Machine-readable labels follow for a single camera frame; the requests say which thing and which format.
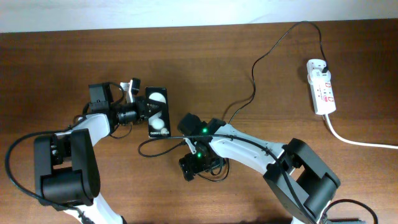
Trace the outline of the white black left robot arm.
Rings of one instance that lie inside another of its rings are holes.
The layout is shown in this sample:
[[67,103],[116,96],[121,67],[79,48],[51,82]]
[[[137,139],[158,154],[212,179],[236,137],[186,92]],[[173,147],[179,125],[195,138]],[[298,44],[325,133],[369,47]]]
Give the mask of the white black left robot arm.
[[140,81],[89,86],[90,102],[76,123],[64,131],[40,134],[34,141],[35,192],[43,206],[63,211],[80,223],[125,223],[100,193],[101,181],[94,146],[113,136],[120,126],[147,122],[150,137],[170,134],[167,90],[147,87],[138,96]]

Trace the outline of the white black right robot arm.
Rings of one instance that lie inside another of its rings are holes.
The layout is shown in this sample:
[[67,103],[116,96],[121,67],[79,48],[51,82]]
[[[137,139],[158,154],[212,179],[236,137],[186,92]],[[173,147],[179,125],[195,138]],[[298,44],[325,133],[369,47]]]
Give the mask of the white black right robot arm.
[[320,223],[341,185],[337,175],[305,142],[269,142],[242,133],[213,118],[209,123],[188,113],[177,129],[190,153],[179,160],[185,180],[223,166],[231,159],[259,172],[294,223]]

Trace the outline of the black flip smartphone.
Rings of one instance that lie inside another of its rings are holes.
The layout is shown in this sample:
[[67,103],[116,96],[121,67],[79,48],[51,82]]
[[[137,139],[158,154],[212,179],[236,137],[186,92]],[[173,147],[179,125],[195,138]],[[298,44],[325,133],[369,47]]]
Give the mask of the black flip smartphone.
[[171,136],[169,101],[164,87],[146,87],[146,100],[149,112],[148,132],[150,138]]

